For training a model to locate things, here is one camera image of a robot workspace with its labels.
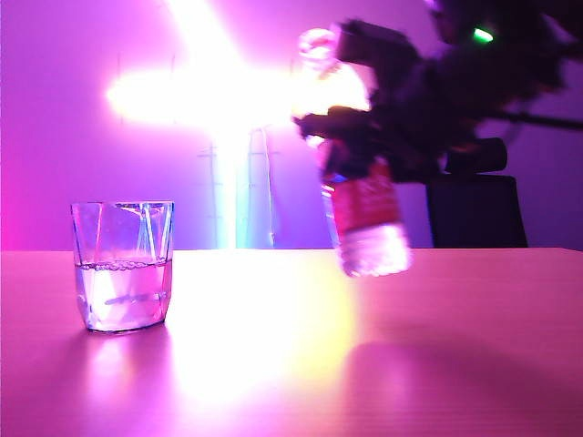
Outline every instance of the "wall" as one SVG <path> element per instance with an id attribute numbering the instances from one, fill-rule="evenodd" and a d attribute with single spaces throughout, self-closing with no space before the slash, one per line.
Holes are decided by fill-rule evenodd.
<path id="1" fill-rule="evenodd" d="M 284 75 L 301 32 L 347 17 L 404 31 L 424 54 L 438 46 L 422 0 L 220 0 L 212 7 L 246 65 Z M 120 198 L 173 199 L 177 249 L 216 245 L 209 132 L 196 123 L 128 120 L 106 99 L 112 81 L 127 72 L 170 72 L 191 62 L 188 43 L 163 0 L 2 2 L 2 249 L 70 249 L 68 204 Z M 220 77 L 221 53 L 214 56 L 204 67 L 217 67 Z M 237 72 L 230 77 L 245 87 Z M 578 117 L 582 77 L 580 66 L 569 65 L 572 90 L 544 98 L 535 110 Z M 228 101 L 221 81 L 209 86 Z M 270 124 L 264 133 L 273 152 L 275 247 L 328 247 L 312 152 L 289 122 Z M 261 142 L 253 137 L 252 146 Z M 512 144 L 506 173 L 518 179 L 531 245 L 583 249 L 581 162 L 581 135 L 525 127 Z M 263 155 L 251 157 L 249 243 L 255 247 L 269 247 L 265 165 Z M 423 187 L 399 192 L 413 245 L 430 246 Z"/>

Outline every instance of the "table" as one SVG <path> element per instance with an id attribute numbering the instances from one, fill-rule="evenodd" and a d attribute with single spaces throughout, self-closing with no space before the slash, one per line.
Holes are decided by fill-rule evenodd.
<path id="1" fill-rule="evenodd" d="M 175 251 L 166 323 L 84 330 L 70 252 L 2 254 L 2 436 L 583 435 L 583 252 Z"/>

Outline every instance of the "red bottle label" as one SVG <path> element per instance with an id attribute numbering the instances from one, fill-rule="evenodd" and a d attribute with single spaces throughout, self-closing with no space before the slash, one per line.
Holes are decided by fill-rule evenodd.
<path id="1" fill-rule="evenodd" d="M 401 221 L 399 203 L 389 167 L 383 161 L 370 166 L 366 178 L 326 184 L 338 235 L 383 223 Z"/>

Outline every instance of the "clear drinking glass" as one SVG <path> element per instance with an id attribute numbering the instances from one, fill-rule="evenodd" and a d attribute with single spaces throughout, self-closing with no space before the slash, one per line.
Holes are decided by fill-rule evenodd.
<path id="1" fill-rule="evenodd" d="M 71 205 L 77 305 L 89 330 L 164 321 L 172 285 L 174 202 Z"/>

